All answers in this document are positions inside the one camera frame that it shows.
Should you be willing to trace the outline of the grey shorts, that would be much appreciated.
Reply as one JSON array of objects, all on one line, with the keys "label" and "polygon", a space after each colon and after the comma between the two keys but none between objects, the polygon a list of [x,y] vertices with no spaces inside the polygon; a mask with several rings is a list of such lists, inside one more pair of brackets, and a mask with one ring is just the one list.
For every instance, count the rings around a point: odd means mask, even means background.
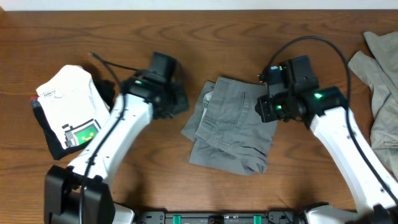
[{"label": "grey shorts", "polygon": [[264,174],[277,122],[256,113],[261,85],[219,77],[207,81],[181,133],[193,142],[190,163],[239,175]]}]

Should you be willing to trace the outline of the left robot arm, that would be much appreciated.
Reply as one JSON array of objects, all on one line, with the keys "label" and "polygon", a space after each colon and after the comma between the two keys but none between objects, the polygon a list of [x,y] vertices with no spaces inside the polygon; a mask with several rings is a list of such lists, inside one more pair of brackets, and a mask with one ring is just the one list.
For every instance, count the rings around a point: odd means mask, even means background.
[{"label": "left robot arm", "polygon": [[154,52],[149,68],[119,84],[120,94],[103,128],[66,168],[45,176],[45,223],[134,223],[132,209],[114,202],[111,185],[139,133],[154,119],[188,109],[173,57]]}]

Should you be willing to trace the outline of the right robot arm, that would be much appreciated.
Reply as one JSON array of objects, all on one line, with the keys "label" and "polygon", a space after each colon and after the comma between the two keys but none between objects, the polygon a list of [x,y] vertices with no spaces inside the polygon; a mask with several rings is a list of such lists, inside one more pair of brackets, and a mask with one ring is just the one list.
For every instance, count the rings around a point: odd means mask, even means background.
[{"label": "right robot arm", "polygon": [[339,88],[320,88],[307,56],[266,68],[258,79],[267,87],[256,105],[262,122],[301,121],[326,147],[356,205],[354,212],[312,205],[296,223],[397,223],[397,181],[361,134]]}]

